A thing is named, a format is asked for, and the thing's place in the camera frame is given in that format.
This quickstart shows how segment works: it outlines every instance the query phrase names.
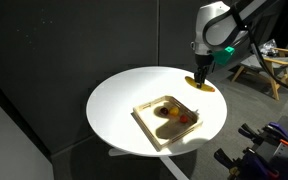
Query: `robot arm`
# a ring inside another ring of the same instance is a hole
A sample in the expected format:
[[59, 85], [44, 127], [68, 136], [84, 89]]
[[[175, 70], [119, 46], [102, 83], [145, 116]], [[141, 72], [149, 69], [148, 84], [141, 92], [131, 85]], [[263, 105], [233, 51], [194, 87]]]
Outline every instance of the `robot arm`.
[[214, 51], [230, 46], [247, 34], [245, 25], [252, 22], [276, 0], [240, 0], [228, 7], [222, 1], [199, 9], [196, 19], [196, 38], [193, 43], [197, 72], [195, 82], [201, 88], [205, 81]]

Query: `dark wall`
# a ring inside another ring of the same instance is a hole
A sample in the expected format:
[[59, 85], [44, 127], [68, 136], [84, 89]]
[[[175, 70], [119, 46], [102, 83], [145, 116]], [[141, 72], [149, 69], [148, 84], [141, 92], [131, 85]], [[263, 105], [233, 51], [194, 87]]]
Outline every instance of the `dark wall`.
[[89, 94], [157, 64], [156, 0], [0, 1], [0, 88], [55, 153], [92, 134]]

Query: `gray floor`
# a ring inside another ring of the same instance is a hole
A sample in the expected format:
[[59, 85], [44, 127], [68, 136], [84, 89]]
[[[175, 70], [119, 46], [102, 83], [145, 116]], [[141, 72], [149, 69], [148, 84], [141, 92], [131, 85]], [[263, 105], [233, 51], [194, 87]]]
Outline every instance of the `gray floor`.
[[[222, 148], [230, 158], [242, 157], [242, 150], [252, 146], [249, 139], [237, 132], [243, 123], [252, 129], [260, 129], [270, 121], [288, 117], [287, 89], [282, 87], [280, 100], [275, 101], [271, 98], [270, 85], [251, 75], [241, 75], [231, 83], [232, 67], [222, 68], [208, 76], [227, 103], [228, 116], [223, 129], [202, 148], [171, 157], [189, 179], [226, 179], [228, 170], [213, 158], [214, 152]], [[175, 179], [158, 158], [109, 157], [109, 149], [110, 146], [94, 136], [53, 156], [55, 180]]]

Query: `red object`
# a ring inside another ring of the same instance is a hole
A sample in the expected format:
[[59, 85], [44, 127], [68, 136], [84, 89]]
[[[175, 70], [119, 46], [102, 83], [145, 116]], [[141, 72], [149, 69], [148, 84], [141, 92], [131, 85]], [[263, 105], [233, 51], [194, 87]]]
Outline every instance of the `red object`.
[[182, 115], [180, 117], [180, 121], [181, 121], [181, 123], [187, 123], [188, 119], [187, 119], [187, 117], [185, 115]]

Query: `wooden frame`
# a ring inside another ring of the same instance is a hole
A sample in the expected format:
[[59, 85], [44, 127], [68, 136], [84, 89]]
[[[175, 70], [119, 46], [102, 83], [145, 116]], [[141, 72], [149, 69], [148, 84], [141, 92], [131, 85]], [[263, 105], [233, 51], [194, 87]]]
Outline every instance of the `wooden frame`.
[[[275, 50], [278, 50], [278, 55], [279, 57], [286, 57], [286, 54], [288, 54], [288, 49], [282, 49], [282, 48], [273, 48]], [[288, 85], [288, 70], [287, 70], [287, 66], [288, 66], [288, 62], [285, 61], [280, 61], [280, 60], [276, 60], [276, 59], [271, 59], [271, 58], [264, 58], [264, 62], [265, 65], [267, 66], [267, 68], [269, 69], [269, 71], [274, 75], [274, 68], [273, 68], [273, 63], [276, 64], [280, 64], [282, 66], [285, 66], [284, 70], [283, 70], [283, 74], [281, 77], [279, 77], [280, 81], [287, 84]], [[236, 80], [236, 78], [242, 73], [246, 73], [246, 72], [250, 72], [253, 75], [256, 75], [257, 77], [269, 82], [271, 84], [272, 87], [272, 91], [273, 91], [273, 97], [275, 100], [279, 100], [279, 95], [278, 95], [278, 89], [280, 88], [280, 84], [278, 84], [272, 77], [266, 77], [263, 76], [261, 74], [259, 74], [258, 72], [252, 70], [251, 68], [247, 67], [247, 66], [243, 66], [241, 65], [240, 68], [237, 70], [237, 72], [235, 73], [233, 79], [231, 80], [231, 82], [234, 82]]]

